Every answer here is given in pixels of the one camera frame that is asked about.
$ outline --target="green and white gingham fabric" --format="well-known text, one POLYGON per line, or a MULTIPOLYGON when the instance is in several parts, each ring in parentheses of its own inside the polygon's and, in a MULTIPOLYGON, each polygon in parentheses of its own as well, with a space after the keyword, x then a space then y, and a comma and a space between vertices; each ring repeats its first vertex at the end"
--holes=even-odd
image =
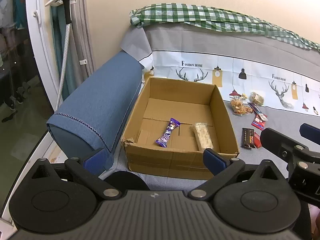
POLYGON ((255 33, 304 49, 317 49, 318 43, 277 25, 242 13, 215 7, 179 3, 159 3, 130 12, 130 22, 137 27, 156 23, 181 22, 217 32, 255 33))

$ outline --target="purple snack wrapper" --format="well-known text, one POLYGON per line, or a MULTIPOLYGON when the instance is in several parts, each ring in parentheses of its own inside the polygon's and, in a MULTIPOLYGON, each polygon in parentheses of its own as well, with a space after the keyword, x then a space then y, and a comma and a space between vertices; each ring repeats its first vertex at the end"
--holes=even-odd
POLYGON ((156 143, 158 145, 160 145, 161 147, 166 148, 167 147, 167 142, 168 142, 169 137, 171 135, 171 132, 173 131, 174 128, 176 128, 178 126, 180 126, 180 123, 177 120, 171 118, 170 122, 168 124, 168 127, 165 130, 164 134, 158 140, 156 140, 156 143))

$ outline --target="beige wall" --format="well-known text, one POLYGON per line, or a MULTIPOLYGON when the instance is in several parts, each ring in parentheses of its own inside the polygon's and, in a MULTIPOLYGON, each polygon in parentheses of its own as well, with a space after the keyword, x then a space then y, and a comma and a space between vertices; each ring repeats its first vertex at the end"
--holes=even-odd
POLYGON ((320 0, 87 0, 96 66, 119 51, 131 10, 161 2, 206 5, 249 14, 320 42, 320 0))

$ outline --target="deer print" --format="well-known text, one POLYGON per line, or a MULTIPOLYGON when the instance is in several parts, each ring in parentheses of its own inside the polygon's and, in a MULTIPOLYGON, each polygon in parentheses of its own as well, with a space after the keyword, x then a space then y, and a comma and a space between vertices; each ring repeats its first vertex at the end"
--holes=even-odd
POLYGON ((276 96, 279 98, 280 103, 282 104, 282 106, 285 107, 285 108, 293 108, 293 105, 292 105, 292 104, 289 104, 289 103, 286 103, 286 102, 283 101, 284 93, 289 90, 289 86, 287 87, 286 84, 284 84, 285 89, 282 87, 282 92, 281 92, 281 94, 279 94, 279 92, 278 92, 278 90, 277 90, 277 86, 274 86, 274 87, 273 87, 273 82, 274 82, 274 80, 273 80, 273 81, 271 82, 271 84, 270 84, 270 81, 269 81, 269 85, 270 85, 270 87, 272 88, 272 90, 273 90, 274 92, 276 92, 276 96))
MULTIPOLYGON (((181 78, 182 80, 188 81, 188 78, 186 77, 186 73, 184 73, 184 75, 181 74, 182 69, 180 69, 179 73, 176 70, 176 73, 177 73, 179 78, 181 78)), ((202 73, 201 77, 199 77, 199 75, 197 74, 197 78, 194 79, 193 82, 198 82, 198 81, 204 80, 207 77, 208 72, 206 73, 206 75, 204 75, 204 72, 202 71, 202 69, 200 69, 200 70, 201 70, 201 73, 202 73)))

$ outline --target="red packet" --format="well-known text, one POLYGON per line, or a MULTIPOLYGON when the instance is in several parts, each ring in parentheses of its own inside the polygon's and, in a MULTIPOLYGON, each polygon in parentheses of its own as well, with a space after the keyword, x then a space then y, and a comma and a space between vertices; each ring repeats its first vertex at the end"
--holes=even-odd
POLYGON ((266 122, 266 121, 261 120, 261 119, 260 119, 260 116, 258 116, 258 115, 256 114, 256 117, 254 118, 254 120, 253 120, 253 122, 252 122, 251 125, 253 125, 254 127, 256 127, 256 128, 258 128, 258 129, 260 129, 261 131, 263 131, 263 130, 264 130, 264 124, 265 124, 265 122, 266 122))
POLYGON ((258 135, 256 132, 254 132, 253 142, 257 148, 262 147, 261 142, 260 142, 260 135, 258 135))

